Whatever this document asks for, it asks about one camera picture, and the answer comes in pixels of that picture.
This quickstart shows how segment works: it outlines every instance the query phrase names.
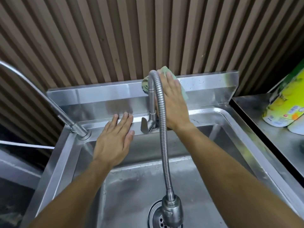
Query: green cloth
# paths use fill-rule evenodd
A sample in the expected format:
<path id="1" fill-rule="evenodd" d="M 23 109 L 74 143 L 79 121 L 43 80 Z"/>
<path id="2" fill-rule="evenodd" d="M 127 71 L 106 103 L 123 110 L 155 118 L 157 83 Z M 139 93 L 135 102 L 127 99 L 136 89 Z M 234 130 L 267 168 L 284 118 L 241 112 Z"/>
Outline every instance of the green cloth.
<path id="1" fill-rule="evenodd" d="M 173 77 L 173 80 L 177 79 L 176 76 L 171 72 L 171 70 L 168 69 L 168 67 L 166 66 L 163 66 L 161 68 L 161 72 L 165 75 L 165 77 L 167 77 L 167 72 L 170 72 L 172 77 Z M 146 76 L 143 80 L 142 80 L 142 83 L 141 83 L 141 87 L 143 89 L 143 91 L 148 94 L 148 77 L 149 76 Z M 188 99 L 188 95 L 186 94 L 185 92 L 185 89 L 183 87 L 181 87 L 181 94 L 183 95 L 183 98 L 185 99 L 185 101 Z"/>

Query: faucet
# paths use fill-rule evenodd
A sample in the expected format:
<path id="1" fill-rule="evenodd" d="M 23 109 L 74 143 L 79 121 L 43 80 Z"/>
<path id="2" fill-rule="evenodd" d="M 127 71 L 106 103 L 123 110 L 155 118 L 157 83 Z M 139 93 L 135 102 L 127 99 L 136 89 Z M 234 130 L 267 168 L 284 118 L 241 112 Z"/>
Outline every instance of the faucet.
<path id="1" fill-rule="evenodd" d="M 155 93 L 159 111 L 159 121 L 155 110 Z M 141 119 L 140 130 L 144 134 L 150 133 L 152 129 L 159 127 L 162 151 L 162 164 L 166 184 L 166 195 L 162 199 L 162 215 L 165 224 L 169 227 L 179 227 L 183 223 L 184 215 L 180 198 L 174 194 L 168 159 L 167 146 L 167 125 L 166 125 L 166 106 L 161 79 L 155 70 L 149 72 L 148 77 L 148 94 L 149 94 L 149 120 Z"/>
<path id="2" fill-rule="evenodd" d="M 48 98 L 40 89 L 38 89 L 25 75 L 19 72 L 16 68 L 9 65 L 8 63 L 0 60 L 0 65 L 8 68 L 10 71 L 17 74 L 23 80 L 25 80 L 37 93 L 42 96 L 44 100 L 46 100 L 52 107 L 58 118 L 60 118 L 66 125 L 70 126 L 71 131 L 78 134 L 78 138 L 80 140 L 86 140 L 91 136 L 91 131 L 86 130 L 83 126 L 79 125 L 78 122 L 74 122 L 69 116 L 50 98 Z"/>

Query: drain strainer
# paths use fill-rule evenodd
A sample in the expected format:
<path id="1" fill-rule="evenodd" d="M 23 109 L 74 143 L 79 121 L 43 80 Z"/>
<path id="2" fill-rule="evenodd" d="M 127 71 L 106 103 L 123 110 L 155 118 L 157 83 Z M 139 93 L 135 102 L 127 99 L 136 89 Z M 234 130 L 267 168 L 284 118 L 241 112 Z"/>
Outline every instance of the drain strainer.
<path id="1" fill-rule="evenodd" d="M 161 213 L 161 200 L 154 203 L 151 207 L 148 215 L 148 227 L 149 228 L 171 228 L 167 226 L 163 220 L 163 215 Z"/>

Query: hand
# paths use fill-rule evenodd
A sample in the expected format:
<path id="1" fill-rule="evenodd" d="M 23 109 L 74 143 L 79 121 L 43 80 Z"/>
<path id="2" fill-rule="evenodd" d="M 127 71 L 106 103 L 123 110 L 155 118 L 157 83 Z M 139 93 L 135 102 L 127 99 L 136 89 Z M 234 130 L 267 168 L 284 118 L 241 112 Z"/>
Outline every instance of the hand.
<path id="1" fill-rule="evenodd" d="M 97 138 L 93 155 L 93 160 L 98 160 L 111 169 L 126 157 L 134 136 L 134 130 L 129 131 L 133 115 L 125 112 L 118 124 L 117 119 L 118 115 L 115 114 L 112 121 L 106 124 Z"/>
<path id="2" fill-rule="evenodd" d="M 164 90 L 167 127 L 176 132 L 180 127 L 192 124 L 189 119 L 186 102 L 181 94 L 181 85 L 177 79 L 173 80 L 170 72 L 167 72 L 167 78 L 160 70 L 157 72 Z"/>

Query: brown wall panel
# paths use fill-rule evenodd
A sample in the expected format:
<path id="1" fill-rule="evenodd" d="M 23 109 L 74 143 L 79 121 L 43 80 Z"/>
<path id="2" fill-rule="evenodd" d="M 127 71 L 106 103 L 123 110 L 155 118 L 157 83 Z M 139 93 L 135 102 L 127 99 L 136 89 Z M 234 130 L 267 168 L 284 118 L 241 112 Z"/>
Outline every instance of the brown wall panel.
<path id="1" fill-rule="evenodd" d="M 303 49 L 304 0 L 0 0 L 0 59 L 38 88 L 240 72 L 236 95 L 260 93 Z M 0 69 L 0 123 L 54 145 L 62 123 L 18 77 Z"/>

